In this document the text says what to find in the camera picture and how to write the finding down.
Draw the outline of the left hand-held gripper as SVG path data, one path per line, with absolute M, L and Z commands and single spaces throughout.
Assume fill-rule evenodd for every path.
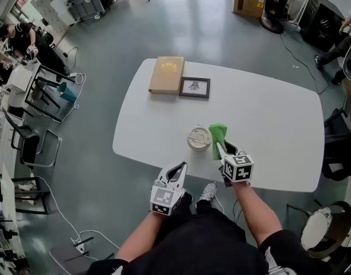
M 171 163 L 161 169 L 151 189 L 150 211 L 170 216 L 185 194 L 184 181 L 188 165 L 186 162 Z

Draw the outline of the white round seat cushion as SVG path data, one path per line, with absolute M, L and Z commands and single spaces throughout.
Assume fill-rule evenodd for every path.
M 311 213 L 303 227 L 301 245 L 305 250 L 316 247 L 326 235 L 332 223 L 332 211 L 323 207 Z

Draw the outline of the teal bin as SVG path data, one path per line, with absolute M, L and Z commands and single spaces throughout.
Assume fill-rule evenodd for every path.
M 70 102 L 70 103 L 74 103 L 77 99 L 77 96 L 76 94 L 67 86 L 67 83 L 66 82 L 62 82 L 58 87 L 57 87 L 57 92 L 58 92 L 58 95 Z

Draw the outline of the black metal chair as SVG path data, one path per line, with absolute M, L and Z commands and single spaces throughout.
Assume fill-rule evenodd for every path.
M 10 117 L 9 113 L 2 109 L 5 119 L 13 128 L 11 147 L 19 151 L 19 161 L 21 164 L 28 166 L 30 169 L 34 167 L 49 168 L 53 167 L 57 160 L 58 151 L 61 144 L 61 137 L 50 129 L 46 129 L 41 137 L 35 130 L 28 125 L 17 125 Z M 50 164 L 38 164 L 35 162 L 37 155 L 43 152 L 43 146 L 47 134 L 52 134 L 57 139 L 57 146 L 54 152 L 53 160 Z

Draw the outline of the tan book-shaped box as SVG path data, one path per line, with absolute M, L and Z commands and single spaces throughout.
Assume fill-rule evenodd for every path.
M 149 92 L 178 95 L 184 63 L 183 57 L 158 57 L 150 80 Z

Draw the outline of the round white lidded cup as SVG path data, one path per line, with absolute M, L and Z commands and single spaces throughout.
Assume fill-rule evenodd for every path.
M 188 133 L 186 142 L 193 151 L 206 151 L 212 145 L 212 135 L 203 125 L 197 125 Z

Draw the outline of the person's right white shoe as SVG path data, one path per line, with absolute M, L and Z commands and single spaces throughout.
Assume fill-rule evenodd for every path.
M 217 193 L 217 187 L 214 183 L 208 184 L 198 201 L 196 202 L 196 209 L 211 209 L 212 208 L 212 200 L 215 198 Z

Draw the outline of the person's black trousers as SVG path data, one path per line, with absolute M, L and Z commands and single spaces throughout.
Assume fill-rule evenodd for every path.
M 196 203 L 196 214 L 192 214 L 190 206 L 192 204 L 193 197 L 185 193 L 181 198 L 179 205 L 176 207 L 172 215 L 167 221 L 182 224 L 191 221 L 196 218 L 207 217 L 220 220 L 229 220 L 221 211 L 212 207 L 211 203 L 207 200 L 201 200 Z

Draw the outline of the person's black shirt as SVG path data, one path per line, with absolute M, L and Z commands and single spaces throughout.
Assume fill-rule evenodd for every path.
M 246 243 L 244 231 L 218 211 L 216 216 L 192 215 L 132 261 L 96 261 L 85 275 L 268 275 L 269 260 L 292 275 L 330 273 L 308 255 L 293 232 L 277 231 L 254 247 Z

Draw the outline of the green cloth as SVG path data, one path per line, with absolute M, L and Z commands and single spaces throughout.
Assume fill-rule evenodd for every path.
M 213 124 L 209 126 L 208 130 L 212 136 L 213 160 L 219 160 L 217 143 L 221 145 L 221 148 L 224 150 L 224 152 L 227 152 L 224 141 L 227 134 L 227 126 L 223 124 Z

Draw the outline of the brown wicker chair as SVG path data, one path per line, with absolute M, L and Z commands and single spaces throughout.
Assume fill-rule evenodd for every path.
M 306 251 L 311 257 L 315 259 L 324 259 L 330 256 L 335 250 L 337 250 L 349 234 L 349 231 L 351 229 L 351 206 L 344 201 L 336 201 L 327 206 L 319 204 L 318 206 L 318 209 L 323 207 L 329 207 L 331 209 L 332 222 L 329 230 L 321 242 L 313 249 Z M 287 208 L 304 213 L 307 216 L 307 219 L 311 213 L 318 210 L 316 209 L 315 211 L 308 211 L 293 206 L 289 203 L 287 204 Z

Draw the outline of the black metal stool frame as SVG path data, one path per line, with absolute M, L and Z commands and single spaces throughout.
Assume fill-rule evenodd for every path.
M 75 80 L 51 68 L 41 65 L 39 62 L 28 64 L 27 66 L 25 66 L 25 69 L 27 71 L 30 71 L 32 75 L 30 77 L 25 95 L 23 97 L 23 103 L 31 106 L 39 113 L 61 124 L 64 121 L 64 119 L 60 119 L 58 116 L 50 112 L 47 112 L 46 109 L 38 107 L 37 104 L 35 103 L 35 101 L 42 100 L 47 106 L 49 106 L 49 104 L 53 104 L 57 109 L 61 108 L 58 102 L 51 96 L 51 94 L 46 91 L 47 88 L 49 87 L 52 87 L 52 88 L 59 87 L 60 83 L 57 82 L 56 80 L 52 81 L 46 78 L 46 76 L 40 75 L 40 73 L 41 71 L 51 73 L 57 76 L 58 78 L 60 78 L 61 80 L 69 81 L 72 83 L 75 83 Z

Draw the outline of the black office chair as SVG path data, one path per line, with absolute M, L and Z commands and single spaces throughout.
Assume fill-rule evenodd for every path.
M 322 173 L 324 177 L 334 181 L 342 181 L 351 176 L 351 129 L 344 120 L 350 112 L 351 97 L 346 96 L 343 106 L 336 108 L 324 121 Z

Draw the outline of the black cabinet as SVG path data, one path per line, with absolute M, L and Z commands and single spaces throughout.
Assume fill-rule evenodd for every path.
M 328 0 L 308 0 L 299 22 L 303 40 L 328 52 L 339 37 L 345 18 Z

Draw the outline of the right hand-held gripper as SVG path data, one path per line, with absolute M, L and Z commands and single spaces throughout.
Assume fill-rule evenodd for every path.
M 216 142 L 216 148 L 224 183 L 246 182 L 252 178 L 254 161 L 251 155 L 227 140 L 224 144 Z

